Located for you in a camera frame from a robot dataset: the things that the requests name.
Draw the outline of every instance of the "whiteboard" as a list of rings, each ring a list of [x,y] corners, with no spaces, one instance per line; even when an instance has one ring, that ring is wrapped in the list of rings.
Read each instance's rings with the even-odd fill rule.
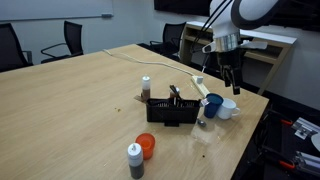
[[[113,14],[112,0],[0,0],[0,21],[98,17]]]

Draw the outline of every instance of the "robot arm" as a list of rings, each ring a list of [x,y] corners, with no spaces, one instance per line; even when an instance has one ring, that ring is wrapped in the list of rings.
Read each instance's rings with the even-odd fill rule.
[[[210,18],[204,27],[212,27],[213,42],[203,47],[204,53],[216,52],[225,85],[232,84],[233,93],[240,93],[242,71],[239,48],[266,48],[267,44],[240,42],[240,29],[255,29],[266,24],[287,0],[213,0]]]

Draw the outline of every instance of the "black plastic basket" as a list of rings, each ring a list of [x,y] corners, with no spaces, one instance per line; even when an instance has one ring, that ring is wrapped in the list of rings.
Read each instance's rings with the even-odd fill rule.
[[[179,126],[180,123],[196,122],[200,100],[148,99],[146,107],[148,122],[163,122],[165,126]]]

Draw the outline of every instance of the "office chair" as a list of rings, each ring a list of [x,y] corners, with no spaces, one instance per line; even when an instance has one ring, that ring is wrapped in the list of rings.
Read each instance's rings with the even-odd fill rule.
[[[0,72],[32,66],[31,51],[22,51],[11,23],[0,24]]]
[[[59,43],[59,44],[47,47],[45,49],[42,49],[41,53],[44,55],[50,56],[51,58],[41,61],[41,64],[83,55],[83,49],[81,44],[81,31],[82,31],[82,25],[64,21],[64,39],[66,42]],[[61,46],[61,45],[67,45],[71,54],[55,56],[46,52],[51,48]]]
[[[175,56],[180,51],[181,34],[183,32],[185,22],[182,24],[165,24],[162,34],[162,42],[150,41],[153,51],[180,61],[179,56]]]

